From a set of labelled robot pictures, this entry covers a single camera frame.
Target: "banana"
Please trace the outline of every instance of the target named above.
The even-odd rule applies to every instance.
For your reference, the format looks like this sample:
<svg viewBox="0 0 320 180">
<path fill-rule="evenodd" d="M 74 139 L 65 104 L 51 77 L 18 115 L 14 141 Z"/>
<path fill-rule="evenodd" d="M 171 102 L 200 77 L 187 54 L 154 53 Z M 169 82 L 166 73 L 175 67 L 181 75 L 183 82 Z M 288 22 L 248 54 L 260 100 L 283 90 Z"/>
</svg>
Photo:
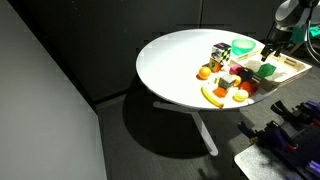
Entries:
<svg viewBox="0 0 320 180">
<path fill-rule="evenodd" d="M 203 85 L 201 87 L 201 92 L 203 96 L 213 105 L 217 106 L 218 108 L 223 108 L 224 102 L 212 92 L 212 90 L 209 88 L 209 84 Z"/>
</svg>

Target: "dark wall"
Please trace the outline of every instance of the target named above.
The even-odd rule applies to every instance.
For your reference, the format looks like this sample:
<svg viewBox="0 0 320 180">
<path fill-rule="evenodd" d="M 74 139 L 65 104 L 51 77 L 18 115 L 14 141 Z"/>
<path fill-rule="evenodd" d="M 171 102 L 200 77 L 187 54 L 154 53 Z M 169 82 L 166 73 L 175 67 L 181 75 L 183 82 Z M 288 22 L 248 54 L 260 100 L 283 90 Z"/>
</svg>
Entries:
<svg viewBox="0 0 320 180">
<path fill-rule="evenodd" d="M 9 0 L 29 12 L 59 58 L 93 101 L 124 91 L 135 76 L 136 56 L 170 32 L 216 28 L 264 39 L 279 1 Z"/>
<path fill-rule="evenodd" d="M 201 27 L 224 29 L 264 40 L 283 0 L 206 0 Z"/>
</svg>

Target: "table base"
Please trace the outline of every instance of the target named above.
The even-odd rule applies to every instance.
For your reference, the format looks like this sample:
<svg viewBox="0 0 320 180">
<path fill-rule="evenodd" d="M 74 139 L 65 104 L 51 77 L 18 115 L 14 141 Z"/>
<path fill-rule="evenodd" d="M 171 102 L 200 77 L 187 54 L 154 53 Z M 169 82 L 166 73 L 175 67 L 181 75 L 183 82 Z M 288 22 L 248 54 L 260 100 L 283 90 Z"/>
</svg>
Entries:
<svg viewBox="0 0 320 180">
<path fill-rule="evenodd" d="M 214 144 L 205 124 L 203 123 L 203 120 L 199 114 L 199 110 L 182 107 L 182 106 L 179 106 L 176 104 L 163 103 L 163 102 L 159 102 L 159 101 L 155 101 L 153 103 L 153 106 L 156 108 L 160 108 L 160 109 L 166 109 L 166 110 L 170 110 L 170 111 L 191 114 L 191 116 L 192 116 L 192 118 L 193 118 L 203 140 L 204 140 L 204 143 L 205 143 L 209 153 L 212 156 L 218 155 L 218 149 L 217 149 L 216 145 Z"/>
</svg>

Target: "green bowl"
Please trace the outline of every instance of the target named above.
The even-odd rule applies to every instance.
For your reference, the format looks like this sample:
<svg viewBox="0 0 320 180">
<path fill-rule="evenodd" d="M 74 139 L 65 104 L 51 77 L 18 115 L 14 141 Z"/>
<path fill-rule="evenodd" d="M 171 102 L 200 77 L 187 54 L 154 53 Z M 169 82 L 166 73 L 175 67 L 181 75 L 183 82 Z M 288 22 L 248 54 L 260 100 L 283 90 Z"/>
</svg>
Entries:
<svg viewBox="0 0 320 180">
<path fill-rule="evenodd" d="M 252 51 L 256 47 L 256 43 L 249 39 L 235 39 L 232 41 L 232 52 L 239 56 Z"/>
</svg>

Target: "orange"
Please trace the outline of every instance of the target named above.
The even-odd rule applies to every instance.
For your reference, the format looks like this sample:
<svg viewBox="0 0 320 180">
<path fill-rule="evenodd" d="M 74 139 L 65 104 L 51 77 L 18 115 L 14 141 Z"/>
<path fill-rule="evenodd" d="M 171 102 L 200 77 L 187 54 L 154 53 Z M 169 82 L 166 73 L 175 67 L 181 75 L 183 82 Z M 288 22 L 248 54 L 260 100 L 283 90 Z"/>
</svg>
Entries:
<svg viewBox="0 0 320 180">
<path fill-rule="evenodd" d="M 211 74 L 211 69 L 209 67 L 202 67 L 199 70 L 199 77 L 201 79 L 208 79 Z"/>
<path fill-rule="evenodd" d="M 213 91 L 213 94 L 215 94 L 219 98 L 224 98 L 228 94 L 228 91 L 223 89 L 222 87 L 217 87 L 217 89 Z"/>
</svg>

